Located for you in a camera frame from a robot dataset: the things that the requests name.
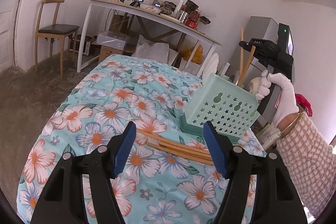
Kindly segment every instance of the bracelet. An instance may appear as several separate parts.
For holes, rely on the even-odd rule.
[[[282,139],[282,138],[284,138],[284,137],[286,137],[287,136],[287,134],[285,135],[285,136],[281,136],[287,129],[289,129],[297,120],[298,120],[298,118],[299,118],[299,116],[300,116],[300,114],[301,114],[302,112],[300,112],[300,113],[298,113],[297,114],[297,116],[296,116],[296,118],[294,119],[294,121],[293,122],[291,122],[283,131],[281,131],[280,132],[280,138]]]

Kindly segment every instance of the wooden chopstick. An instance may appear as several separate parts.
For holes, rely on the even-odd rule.
[[[240,41],[244,41],[243,27],[240,28]],[[243,67],[244,67],[244,49],[243,47],[240,47],[240,64],[239,64],[240,77],[242,76],[243,73]]]
[[[163,143],[168,143],[168,144],[174,145],[174,147],[185,148],[185,149],[192,150],[192,151],[199,152],[199,153],[203,153],[203,154],[206,154],[206,155],[210,154],[209,151],[206,151],[206,150],[203,150],[203,149],[198,149],[198,148],[195,148],[195,147],[192,147],[192,146],[188,146],[188,145],[185,145],[185,144],[180,144],[178,142],[174,142],[174,141],[165,139],[163,137],[160,137],[160,136],[152,134],[152,133],[148,133],[148,132],[143,131],[143,130],[137,129],[136,131],[138,133],[141,133],[141,134],[147,136],[147,137],[159,140],[159,141],[161,141]]]
[[[255,46],[252,46],[252,48],[251,48],[251,52],[250,52],[250,55],[249,55],[249,58],[248,58],[248,60],[247,60],[247,63],[246,63],[246,65],[245,65],[245,67],[244,67],[244,70],[243,70],[243,72],[241,73],[241,76],[240,76],[240,78],[239,78],[238,86],[240,86],[240,85],[243,83],[245,74],[247,73],[247,70],[249,69],[250,64],[251,64],[251,62],[252,62],[252,58],[253,58],[254,51],[255,51]]]
[[[193,156],[193,157],[197,157],[197,158],[201,158],[201,159],[205,159],[205,160],[212,160],[211,156],[207,155],[207,154],[195,152],[195,151],[188,150],[188,149],[181,148],[181,147],[174,147],[171,144],[163,143],[161,141],[159,141],[159,145],[162,146],[162,147],[168,148],[168,149],[178,151],[178,152],[180,151],[184,154],[188,154],[188,155]]]
[[[210,154],[201,153],[199,151],[190,150],[190,149],[184,148],[184,147],[178,147],[178,146],[175,146],[173,144],[170,144],[170,143],[167,143],[167,142],[162,142],[162,141],[159,141],[159,144],[160,144],[160,146],[166,146],[168,148],[172,148],[172,149],[175,149],[175,150],[180,150],[180,151],[183,151],[183,152],[188,153],[188,154],[193,154],[193,155],[197,155],[197,156],[200,156],[200,157],[208,157],[211,160]]]
[[[201,162],[203,164],[213,165],[213,162],[210,161],[210,160],[197,158],[197,157],[194,157],[194,156],[191,156],[191,155],[188,155],[188,154],[184,154],[182,152],[179,152],[179,151],[176,151],[176,150],[173,150],[173,149],[165,148],[165,147],[162,147],[160,145],[153,144],[153,143],[147,143],[147,144],[151,147],[154,147],[154,148],[158,149],[158,150],[173,154],[173,155],[178,156],[178,157],[182,157],[182,158],[185,158],[185,159]]]

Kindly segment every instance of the bed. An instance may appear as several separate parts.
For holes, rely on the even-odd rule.
[[[202,137],[179,129],[178,118],[199,85],[199,78],[166,64],[108,57],[72,90],[31,149],[18,185],[18,215],[30,223],[43,186],[63,153],[89,154],[121,134],[128,121],[139,130],[207,149]],[[228,181],[213,165],[153,149],[147,141],[137,134],[123,173],[111,180],[125,222],[211,224]],[[238,144],[252,155],[266,156],[250,130]],[[251,176],[242,223],[251,218],[255,190],[256,176]],[[85,175],[83,192],[88,220],[97,223]]]

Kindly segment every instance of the white door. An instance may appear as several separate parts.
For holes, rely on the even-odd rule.
[[[13,33],[19,0],[0,0],[0,73],[14,65]]]

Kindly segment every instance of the red bottle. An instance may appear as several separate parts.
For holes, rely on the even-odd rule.
[[[195,11],[192,11],[190,13],[190,16],[188,17],[188,19],[185,22],[185,24],[187,26],[189,26],[190,28],[195,29],[196,26],[197,26],[197,21],[198,21],[199,17],[200,17],[199,10],[196,9]]]

